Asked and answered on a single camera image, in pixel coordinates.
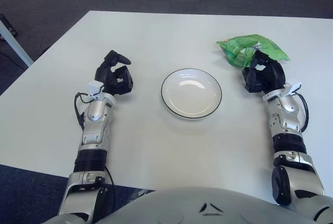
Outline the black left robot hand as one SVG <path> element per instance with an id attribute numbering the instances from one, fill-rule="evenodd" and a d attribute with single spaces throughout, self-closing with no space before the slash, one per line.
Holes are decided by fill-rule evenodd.
<path id="1" fill-rule="evenodd" d="M 114 96 L 132 91 L 133 79 L 127 68 L 127 65 L 130 64 L 131 61 L 128 58 L 114 50 L 106 55 L 95 73 L 95 80 L 104 85 L 104 93 Z"/>

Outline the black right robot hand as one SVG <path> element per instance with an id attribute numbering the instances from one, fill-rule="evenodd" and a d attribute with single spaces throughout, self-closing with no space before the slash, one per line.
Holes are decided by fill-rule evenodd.
<path id="1" fill-rule="evenodd" d="M 265 94 L 283 89 L 286 78 L 281 64 L 269 55 L 256 51 L 249 67 L 242 70 L 245 89 L 250 93 Z"/>

